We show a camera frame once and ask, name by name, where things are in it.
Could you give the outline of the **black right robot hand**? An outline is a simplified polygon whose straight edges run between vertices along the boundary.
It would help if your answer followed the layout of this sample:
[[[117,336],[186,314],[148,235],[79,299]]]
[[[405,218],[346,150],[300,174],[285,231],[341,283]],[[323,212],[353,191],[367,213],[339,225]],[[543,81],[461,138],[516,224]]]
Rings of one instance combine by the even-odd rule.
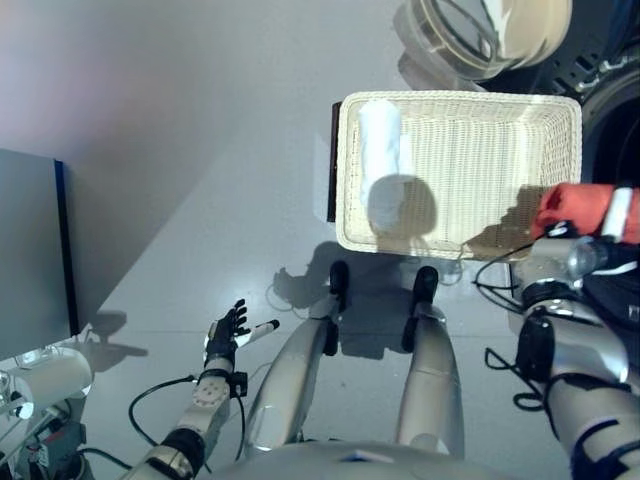
[[[561,257],[574,279],[629,273],[639,267],[639,190],[558,184],[543,194],[531,235],[568,237]]]

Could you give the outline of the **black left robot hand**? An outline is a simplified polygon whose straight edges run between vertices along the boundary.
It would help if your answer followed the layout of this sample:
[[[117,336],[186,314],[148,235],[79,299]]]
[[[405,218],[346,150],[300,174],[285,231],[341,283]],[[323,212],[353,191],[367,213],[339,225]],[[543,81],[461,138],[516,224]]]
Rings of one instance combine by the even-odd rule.
[[[211,324],[204,343],[204,370],[235,369],[238,349],[275,332],[280,322],[273,319],[253,327],[247,326],[247,307],[244,299],[237,300],[230,310]]]

